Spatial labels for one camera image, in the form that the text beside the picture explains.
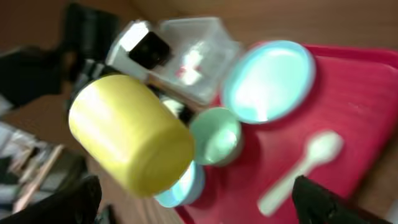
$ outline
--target spoon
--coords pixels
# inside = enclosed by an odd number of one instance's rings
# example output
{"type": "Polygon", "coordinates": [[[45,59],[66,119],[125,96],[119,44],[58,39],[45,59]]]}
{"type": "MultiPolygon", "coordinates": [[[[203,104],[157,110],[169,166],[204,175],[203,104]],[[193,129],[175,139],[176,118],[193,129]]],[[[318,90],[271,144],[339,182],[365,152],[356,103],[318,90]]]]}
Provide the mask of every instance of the spoon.
{"type": "Polygon", "coordinates": [[[332,161],[341,151],[343,142],[334,131],[322,131],[314,135],[307,143],[304,158],[258,200],[260,212],[267,217],[274,214],[289,197],[296,177],[308,175],[316,166],[332,161]]]}

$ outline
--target tray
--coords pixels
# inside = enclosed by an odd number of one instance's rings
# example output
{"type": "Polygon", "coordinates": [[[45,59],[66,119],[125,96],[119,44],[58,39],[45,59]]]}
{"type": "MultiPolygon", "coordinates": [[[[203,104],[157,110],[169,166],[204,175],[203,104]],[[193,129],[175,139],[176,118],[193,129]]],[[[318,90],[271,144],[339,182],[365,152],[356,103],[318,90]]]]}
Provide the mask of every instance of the tray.
{"type": "Polygon", "coordinates": [[[260,214],[257,200],[300,159],[308,137],[319,130],[336,131],[345,146],[308,177],[340,196],[349,197],[377,159],[397,120],[398,53],[306,47],[317,63],[307,99],[273,123],[243,124],[241,157],[227,167],[206,167],[202,196],[176,208],[186,224],[299,223],[291,197],[270,218],[260,214]]]}

